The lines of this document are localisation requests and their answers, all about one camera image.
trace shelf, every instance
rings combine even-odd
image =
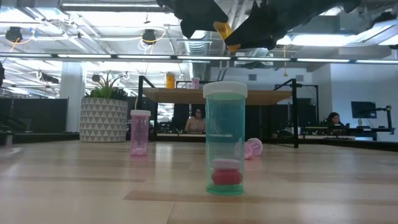
[[[144,95],[157,103],[205,104],[203,90],[144,88]],[[246,105],[274,105],[292,96],[291,91],[249,90]]]

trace green plant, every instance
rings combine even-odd
[[[121,88],[113,87],[116,81],[122,78],[123,75],[112,79],[109,78],[110,74],[111,71],[106,71],[106,78],[102,77],[101,75],[94,74],[91,79],[93,82],[97,82],[99,87],[96,87],[94,90],[92,90],[90,95],[87,97],[126,100],[127,93]]]

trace woman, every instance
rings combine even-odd
[[[336,112],[330,113],[326,122],[329,126],[340,124],[340,126],[344,127],[343,123],[340,122],[340,115]]]
[[[203,118],[201,109],[197,109],[195,115],[188,119],[185,131],[189,133],[202,133],[206,131],[206,120]]]

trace computer monitor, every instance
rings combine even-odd
[[[353,118],[377,118],[376,104],[373,102],[351,102]]]

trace potted plant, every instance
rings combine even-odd
[[[98,87],[81,101],[80,140],[83,142],[124,142],[126,140],[127,93],[113,85],[123,75],[106,78],[94,74]]]

